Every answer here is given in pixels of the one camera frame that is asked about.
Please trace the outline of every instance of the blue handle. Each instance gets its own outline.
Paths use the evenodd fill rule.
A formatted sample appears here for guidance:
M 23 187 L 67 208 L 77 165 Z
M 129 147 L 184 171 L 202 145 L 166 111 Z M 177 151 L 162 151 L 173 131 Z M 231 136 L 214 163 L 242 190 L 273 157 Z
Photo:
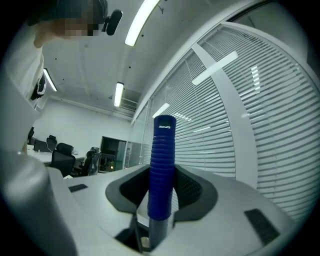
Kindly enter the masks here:
M 163 221 L 171 214 L 175 175 L 175 134 L 177 120 L 170 115 L 154 119 L 149 171 L 148 215 Z

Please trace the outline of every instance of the ceiling light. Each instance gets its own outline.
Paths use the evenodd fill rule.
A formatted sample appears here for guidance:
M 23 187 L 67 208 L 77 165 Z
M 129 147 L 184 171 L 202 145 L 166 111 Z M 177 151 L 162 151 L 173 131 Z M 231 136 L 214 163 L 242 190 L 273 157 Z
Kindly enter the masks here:
M 202 72 L 198 77 L 196 77 L 192 83 L 197 86 L 201 84 L 204 80 L 210 77 L 213 73 L 222 69 L 226 65 L 230 64 L 231 62 L 235 61 L 238 58 L 237 52 L 234 50 L 233 52 L 229 53 L 227 56 L 223 57 L 217 63 L 210 66 L 207 70 Z
M 46 68 L 43 69 L 43 73 L 45 75 L 45 78 L 49 81 L 49 84 L 51 85 L 52 89 L 56 92 L 57 88 L 54 85 L 54 82 L 52 82 L 52 79 L 48 73 L 48 70 Z
M 159 110 L 157 112 L 154 113 L 154 115 L 152 116 L 152 118 L 156 118 L 157 116 L 161 115 L 162 112 L 164 112 L 167 108 L 169 108 L 169 104 L 168 103 L 164 103 L 162 105 L 162 107 L 159 108 Z
M 207 129 L 210 129 L 211 128 L 211 126 L 209 126 L 209 127 L 206 127 L 206 128 L 202 128 L 202 129 L 200 129 L 200 130 L 195 130 L 195 131 L 193 131 L 194 133 L 197 133 L 197 132 L 201 132 L 201 131 L 204 131 L 204 130 L 207 130 Z
M 116 107 L 120 106 L 122 92 L 124 91 L 124 84 L 122 82 L 116 83 L 116 89 L 115 89 L 115 97 L 114 97 L 114 105 Z
M 153 9 L 159 3 L 160 0 L 144 0 L 140 9 L 134 17 L 134 20 L 129 29 L 128 35 L 125 39 L 125 44 L 128 46 L 135 46 L 137 38 L 146 23 L 148 17 L 150 16 Z

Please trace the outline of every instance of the blue ribbed tube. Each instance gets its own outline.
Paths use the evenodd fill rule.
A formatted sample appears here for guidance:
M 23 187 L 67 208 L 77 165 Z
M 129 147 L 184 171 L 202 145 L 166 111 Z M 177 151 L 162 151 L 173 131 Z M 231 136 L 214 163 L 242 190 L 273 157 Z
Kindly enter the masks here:
M 176 123 L 176 119 L 170 115 L 159 115 L 154 119 L 148 215 L 155 221 L 164 221 L 171 214 Z

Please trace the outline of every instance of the white desk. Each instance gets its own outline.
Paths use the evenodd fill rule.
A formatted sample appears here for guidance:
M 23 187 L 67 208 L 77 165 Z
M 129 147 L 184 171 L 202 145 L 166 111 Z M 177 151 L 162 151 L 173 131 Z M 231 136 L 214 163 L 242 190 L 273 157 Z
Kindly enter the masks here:
M 28 149 L 27 154 L 28 156 L 38 159 L 40 162 L 44 164 L 51 163 L 52 153 L 50 152 L 36 152 L 33 149 Z M 76 160 L 85 158 L 84 155 L 73 154 L 73 156 L 75 157 Z

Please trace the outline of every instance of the white table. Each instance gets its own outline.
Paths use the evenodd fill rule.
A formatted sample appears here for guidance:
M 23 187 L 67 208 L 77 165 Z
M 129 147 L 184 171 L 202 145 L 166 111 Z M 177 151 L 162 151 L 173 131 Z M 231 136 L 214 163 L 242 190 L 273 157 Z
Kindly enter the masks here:
M 28 149 L 27 154 L 28 156 L 38 159 L 40 162 L 44 164 L 51 163 L 52 153 L 50 152 L 36 152 L 33 149 Z M 75 157 L 76 160 L 85 158 L 84 155 L 73 154 L 73 156 Z

